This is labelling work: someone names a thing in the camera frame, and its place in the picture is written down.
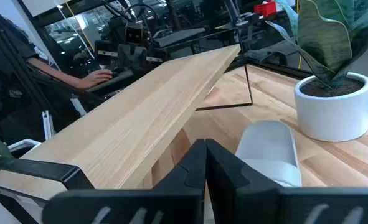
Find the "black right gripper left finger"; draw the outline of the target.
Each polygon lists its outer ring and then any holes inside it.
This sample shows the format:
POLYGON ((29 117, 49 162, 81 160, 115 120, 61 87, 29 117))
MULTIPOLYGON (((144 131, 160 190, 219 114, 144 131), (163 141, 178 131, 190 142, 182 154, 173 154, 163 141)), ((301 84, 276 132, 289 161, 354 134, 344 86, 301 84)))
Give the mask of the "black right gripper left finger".
POLYGON ((42 211, 43 223, 202 223, 207 146, 198 139, 151 189, 69 190, 42 211))

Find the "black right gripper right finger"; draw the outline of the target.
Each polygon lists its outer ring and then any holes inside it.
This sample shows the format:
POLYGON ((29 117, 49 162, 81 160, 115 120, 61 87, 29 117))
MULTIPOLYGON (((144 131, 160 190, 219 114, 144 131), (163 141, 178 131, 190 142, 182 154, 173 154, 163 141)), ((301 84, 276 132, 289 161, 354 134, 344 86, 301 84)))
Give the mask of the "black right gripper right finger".
POLYGON ((283 187, 206 139, 216 223, 368 223, 368 188, 283 187))

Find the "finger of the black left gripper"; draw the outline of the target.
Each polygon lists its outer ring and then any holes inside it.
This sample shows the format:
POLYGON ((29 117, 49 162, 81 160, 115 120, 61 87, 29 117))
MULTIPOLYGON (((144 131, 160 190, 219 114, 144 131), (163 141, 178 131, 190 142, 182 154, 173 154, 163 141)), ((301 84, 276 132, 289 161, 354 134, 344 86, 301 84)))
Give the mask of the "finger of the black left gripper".
POLYGON ((131 52, 130 46, 127 44, 119 44, 118 45, 118 66, 120 68, 131 68, 132 61, 130 60, 131 52))
POLYGON ((134 59, 132 63, 132 69, 142 70, 146 63, 147 48, 140 47, 140 46, 134 46, 133 50, 134 50, 133 52, 134 59))

